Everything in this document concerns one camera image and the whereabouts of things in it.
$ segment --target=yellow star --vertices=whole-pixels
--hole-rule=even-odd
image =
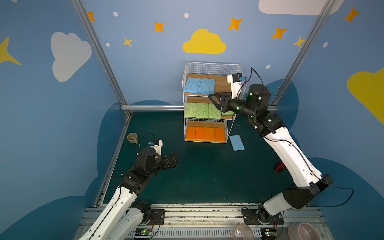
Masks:
[[[124,40],[125,40],[125,43],[123,44],[123,45],[129,45],[131,48],[132,48],[132,46],[131,46],[131,42],[132,42],[132,40],[126,40],[125,38],[124,38]]]
[[[236,29],[237,31],[239,30],[239,24],[240,22],[243,21],[242,19],[236,20],[232,18],[231,25],[229,26],[228,30],[230,29]]]
[[[288,28],[286,29],[280,29],[279,27],[276,28],[276,33],[275,35],[273,35],[271,38],[280,38],[283,36],[283,33],[285,32],[285,30],[287,30]]]
[[[14,59],[11,55],[8,53],[8,42],[9,38],[4,39],[4,41],[0,44],[0,63],[4,61],[10,61],[13,63],[16,63],[18,65],[21,65],[16,59]]]
[[[351,12],[348,14],[348,16],[346,16],[346,17],[344,18],[344,20],[348,20],[349,23],[351,23],[352,20],[353,20],[353,18],[356,17],[356,15],[359,14],[359,13],[360,13],[360,12],[355,11],[355,9],[352,8]]]
[[[300,48],[300,47],[301,47],[301,44],[302,44],[305,40],[306,40],[306,39],[301,39],[301,36],[299,36],[299,40],[298,40],[296,43],[292,44],[292,46],[293,46],[293,45],[298,45],[299,48]]]
[[[155,31],[161,31],[162,33],[164,32],[163,31],[163,25],[164,25],[164,23],[157,23],[157,22],[155,22]]]

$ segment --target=green sponge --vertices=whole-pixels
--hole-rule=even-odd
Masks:
[[[197,115],[197,103],[187,103],[185,105],[184,117],[195,118]]]
[[[225,112],[225,113],[221,113],[221,115],[232,115],[234,112],[232,111],[228,111],[228,112]]]
[[[197,104],[197,118],[208,118],[209,117],[209,104],[198,103]]]
[[[213,103],[209,104],[209,117],[208,118],[212,118],[212,119],[220,119],[221,118],[220,110],[217,110],[217,108],[215,107],[215,105]]]

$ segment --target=orange sponge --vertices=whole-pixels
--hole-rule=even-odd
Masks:
[[[205,127],[196,127],[196,140],[205,141]]]
[[[225,131],[224,128],[215,128],[215,140],[216,142],[225,142]]]
[[[186,140],[192,140],[194,141],[196,135],[196,127],[187,127],[187,133],[185,135]]]
[[[214,142],[215,141],[215,128],[206,127],[205,128],[205,141]]]

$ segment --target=yellow cloud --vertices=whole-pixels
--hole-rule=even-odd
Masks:
[[[384,124],[384,68],[376,73],[353,74],[348,79],[347,87],[352,95]]]
[[[222,53],[227,46],[220,36],[207,29],[199,29],[192,34],[191,40],[186,41],[183,50],[186,53]]]

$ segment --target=beige mug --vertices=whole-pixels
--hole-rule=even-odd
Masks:
[[[131,132],[130,134],[127,135],[127,140],[130,143],[136,143],[136,144],[139,143],[139,141],[137,140],[137,134],[134,132]]]

